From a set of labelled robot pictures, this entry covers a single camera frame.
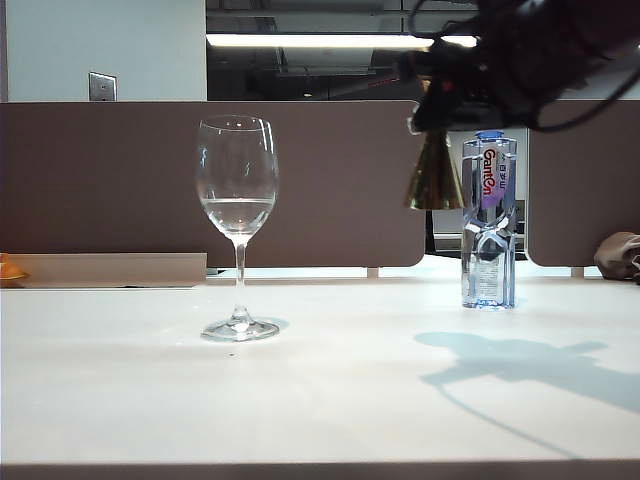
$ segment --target glass base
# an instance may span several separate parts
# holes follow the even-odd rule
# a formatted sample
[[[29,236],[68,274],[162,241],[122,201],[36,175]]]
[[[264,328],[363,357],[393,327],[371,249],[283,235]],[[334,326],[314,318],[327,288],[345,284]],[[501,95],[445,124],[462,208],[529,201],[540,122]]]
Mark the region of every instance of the glass base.
[[[276,335],[280,329],[277,325],[267,322],[224,322],[212,323],[207,326],[200,336],[205,340],[223,342],[248,342]]]

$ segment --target ceiling light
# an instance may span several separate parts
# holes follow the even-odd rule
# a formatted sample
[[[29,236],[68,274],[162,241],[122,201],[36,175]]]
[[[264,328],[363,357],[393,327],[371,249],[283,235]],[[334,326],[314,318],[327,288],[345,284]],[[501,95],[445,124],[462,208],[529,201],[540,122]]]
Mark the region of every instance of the ceiling light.
[[[360,34],[208,34],[207,40],[214,47],[282,47],[282,48],[386,48],[415,49],[430,47],[433,40],[410,35],[360,35]],[[474,37],[445,37],[465,46],[475,45]]]

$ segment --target brown partition panel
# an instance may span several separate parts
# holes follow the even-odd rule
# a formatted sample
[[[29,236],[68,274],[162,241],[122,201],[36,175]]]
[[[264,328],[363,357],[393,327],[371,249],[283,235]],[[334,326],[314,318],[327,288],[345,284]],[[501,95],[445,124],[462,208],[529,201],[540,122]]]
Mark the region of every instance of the brown partition panel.
[[[544,124],[575,117],[597,101],[564,100]],[[545,266],[594,265],[602,240],[640,233],[640,101],[620,100],[560,133],[531,132],[527,251]]]
[[[420,148],[413,102],[0,105],[0,250],[207,252],[234,264],[193,186],[199,118],[261,116],[281,191],[251,266],[392,266],[424,252],[424,214],[403,197]]]

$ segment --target light switch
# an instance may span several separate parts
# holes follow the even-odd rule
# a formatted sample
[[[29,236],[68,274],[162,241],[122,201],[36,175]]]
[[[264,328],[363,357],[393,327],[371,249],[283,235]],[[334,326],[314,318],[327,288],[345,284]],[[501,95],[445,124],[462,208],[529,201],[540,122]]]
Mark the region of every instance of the light switch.
[[[89,101],[115,102],[116,77],[104,73],[89,72]]]

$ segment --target wine glass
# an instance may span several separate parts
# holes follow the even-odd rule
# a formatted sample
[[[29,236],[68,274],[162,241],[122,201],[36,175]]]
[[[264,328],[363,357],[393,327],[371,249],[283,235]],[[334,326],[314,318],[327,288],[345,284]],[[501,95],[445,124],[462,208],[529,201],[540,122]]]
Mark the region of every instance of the wine glass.
[[[196,188],[209,220],[233,242],[236,304],[226,321],[207,326],[202,337],[242,342],[270,337],[277,325],[255,320],[243,303],[247,243],[262,227],[278,196],[278,158],[266,120],[217,115],[200,121]]]

